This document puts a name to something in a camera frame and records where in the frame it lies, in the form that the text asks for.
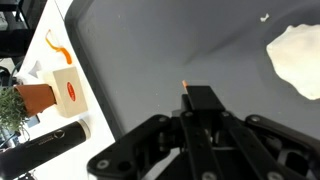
red label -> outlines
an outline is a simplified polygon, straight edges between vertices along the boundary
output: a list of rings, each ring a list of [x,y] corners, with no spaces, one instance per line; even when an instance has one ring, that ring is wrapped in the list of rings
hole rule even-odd
[[[71,100],[76,101],[76,94],[74,93],[72,84],[70,82],[67,83],[67,87],[68,87],[68,92]]]

black cylinder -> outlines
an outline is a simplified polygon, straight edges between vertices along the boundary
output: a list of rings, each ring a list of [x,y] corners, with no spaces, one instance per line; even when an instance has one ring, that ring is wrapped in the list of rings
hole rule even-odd
[[[86,141],[89,136],[88,126],[79,120],[7,150],[0,154],[0,177],[14,179]]]

white box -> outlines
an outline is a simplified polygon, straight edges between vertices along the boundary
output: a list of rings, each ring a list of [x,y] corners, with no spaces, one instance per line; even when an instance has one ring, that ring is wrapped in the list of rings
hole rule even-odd
[[[4,17],[3,12],[0,12],[0,31],[5,31],[8,28],[8,22]]]
[[[88,110],[76,67],[38,71],[37,75],[52,87],[61,116],[69,118]]]

bolt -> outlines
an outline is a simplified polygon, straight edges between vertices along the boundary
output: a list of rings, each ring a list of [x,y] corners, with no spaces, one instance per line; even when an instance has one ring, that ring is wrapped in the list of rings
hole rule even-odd
[[[97,169],[105,169],[110,165],[110,162],[106,159],[100,160],[97,164]]]
[[[202,180],[217,180],[217,176],[212,172],[205,172],[202,174]]]
[[[222,116],[224,116],[224,117],[227,117],[227,116],[229,116],[230,114],[228,113],[228,112],[222,112]]]
[[[260,118],[257,116],[253,116],[253,117],[251,117],[251,120],[254,122],[258,122],[258,121],[260,121]]]
[[[283,180],[283,176],[277,172],[271,171],[268,173],[268,180]]]
[[[186,112],[186,114],[185,114],[187,117],[191,117],[191,116],[193,116],[193,113],[192,112]]]
[[[159,119],[159,121],[160,121],[160,122],[166,122],[166,121],[167,121],[167,118],[166,118],[166,117],[161,117],[161,118]]]

small orange object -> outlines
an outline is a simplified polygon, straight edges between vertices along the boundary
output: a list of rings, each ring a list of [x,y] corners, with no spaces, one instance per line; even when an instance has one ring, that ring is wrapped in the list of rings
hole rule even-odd
[[[51,30],[49,29],[48,32],[47,32],[47,34],[46,34],[46,42],[48,43],[48,45],[49,45],[52,49],[56,50],[57,52],[62,52],[62,53],[64,54],[64,56],[66,57],[67,63],[68,63],[68,64],[72,64],[72,59],[71,59],[71,56],[70,56],[68,50],[67,50],[66,48],[64,48],[64,47],[54,46],[54,45],[50,42],[50,40],[48,39],[48,34],[49,34],[50,32],[51,32]]]
[[[187,86],[188,86],[187,81],[186,81],[186,80],[183,80],[183,81],[182,81],[182,85],[183,85],[184,88],[187,88]]]

